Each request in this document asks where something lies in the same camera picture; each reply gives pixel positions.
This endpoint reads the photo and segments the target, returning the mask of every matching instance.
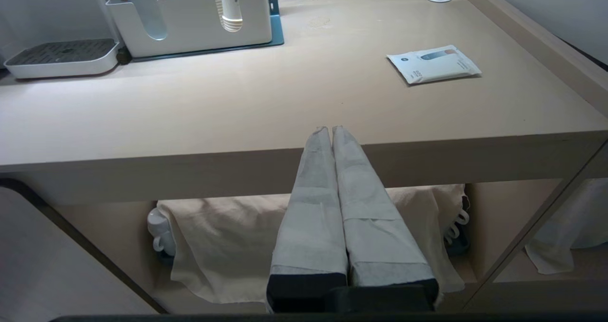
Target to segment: white tray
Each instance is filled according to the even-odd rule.
[[[116,54],[120,46],[113,41],[113,46],[96,47],[106,40],[113,41],[103,38],[44,43],[13,56],[4,62],[4,66],[17,79],[104,73],[117,64]]]

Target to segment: wooden desk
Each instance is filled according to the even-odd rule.
[[[386,186],[564,178],[608,119],[467,0],[280,0],[280,47],[0,80],[0,172],[50,203],[289,192],[344,125]],[[481,77],[408,86],[386,54],[456,45]]]

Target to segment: white wall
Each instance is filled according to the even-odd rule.
[[[146,222],[154,208],[152,201],[54,208],[137,285],[152,293],[161,270]]]
[[[23,47],[50,41],[113,38],[103,1],[0,0],[0,47],[9,38]],[[2,28],[6,25],[10,32]],[[13,56],[6,52],[2,55]]]
[[[608,0],[506,0],[554,35],[608,64]]]

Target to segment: wooden panel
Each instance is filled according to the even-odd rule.
[[[471,268],[471,261],[469,261],[468,254],[450,257],[450,262],[465,284],[477,283],[477,277],[475,277],[475,273]]]
[[[604,179],[608,177],[608,143],[599,150],[582,171],[585,179]]]
[[[606,311],[608,281],[488,283],[466,313]]]
[[[364,145],[387,188],[572,176],[604,133]],[[291,192],[301,149],[70,163],[9,173],[54,205]]]
[[[470,186],[469,259],[480,283],[511,253],[534,217],[561,191],[561,180],[476,183]]]
[[[466,303],[479,289],[479,283],[465,283],[465,289],[443,294],[443,301],[437,307],[438,313],[461,313]]]
[[[543,281],[604,281],[608,282],[608,244],[572,250],[575,269],[562,274],[542,275],[524,251],[502,270],[495,283]]]
[[[47,322],[61,315],[155,314],[152,307],[36,207],[0,188],[0,316]]]
[[[146,223],[153,207],[144,201],[54,208],[150,294],[161,269]]]

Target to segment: white mug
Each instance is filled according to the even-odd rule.
[[[152,236],[159,236],[170,230],[169,220],[162,215],[158,208],[152,209],[148,214],[148,232]]]
[[[466,225],[469,223],[469,219],[469,213],[465,212],[464,209],[461,209],[458,216],[456,216],[456,222],[460,223],[461,225]]]
[[[165,251],[168,255],[175,257],[175,241],[173,240],[170,231],[154,237],[152,247],[154,248],[154,251]]]
[[[450,225],[450,229],[447,230],[446,234],[450,238],[458,238],[458,236],[460,235],[460,231],[458,230],[458,227],[456,227],[456,225],[452,223],[452,225]]]

